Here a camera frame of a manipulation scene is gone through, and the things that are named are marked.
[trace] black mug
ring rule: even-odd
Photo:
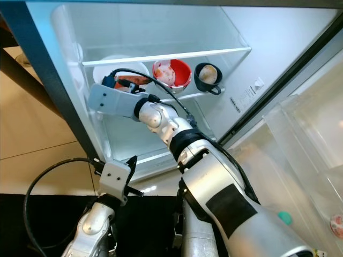
[[[201,79],[199,79],[200,71],[202,70],[202,68],[205,65],[212,65],[217,70],[217,79],[216,79],[214,84],[208,84],[208,83],[203,82]],[[195,82],[195,85],[197,86],[197,88],[202,92],[208,91],[211,94],[219,95],[221,93],[221,89],[218,86],[218,84],[220,83],[222,78],[223,78],[223,74],[221,73],[220,69],[218,69],[218,67],[214,66],[211,63],[199,63],[195,68],[194,82]]]

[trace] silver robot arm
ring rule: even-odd
[[[180,192],[199,220],[217,225],[231,257],[313,256],[293,230],[246,195],[244,179],[221,151],[171,106],[149,98],[146,93],[129,96],[94,85],[88,105],[99,112],[141,121],[160,137],[183,174]],[[119,101],[125,103],[125,110],[113,105]]]

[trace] white plate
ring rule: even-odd
[[[110,55],[107,56],[101,60],[113,60],[113,59],[122,59],[122,58],[130,58],[131,56],[127,55]],[[100,83],[102,82],[103,77],[110,75],[110,73],[119,68],[126,68],[126,69],[132,69],[136,70],[139,72],[142,72],[144,74],[150,75],[149,70],[147,67],[141,63],[141,62],[136,62],[136,63],[116,63],[116,64],[110,64],[107,66],[97,66],[93,70],[93,79],[95,83]],[[135,75],[134,73],[131,72],[118,72],[116,75]]]

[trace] egg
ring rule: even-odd
[[[168,65],[161,65],[154,71],[155,78],[172,86],[175,82],[175,71]]]
[[[217,69],[209,64],[205,65],[199,73],[199,79],[207,84],[214,84],[217,77]]]

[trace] refrigerator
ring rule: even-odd
[[[158,136],[87,100],[98,71],[138,65],[151,75],[155,61],[181,59],[192,78],[176,96],[200,130],[243,166],[263,206],[288,212],[313,248],[342,256],[331,228],[343,215],[341,6],[182,4],[8,1],[0,10],[88,157],[137,155],[133,183],[147,194],[176,193],[177,164]],[[203,62],[221,70],[220,95],[197,89],[193,73]],[[146,91],[183,116],[155,84]]]

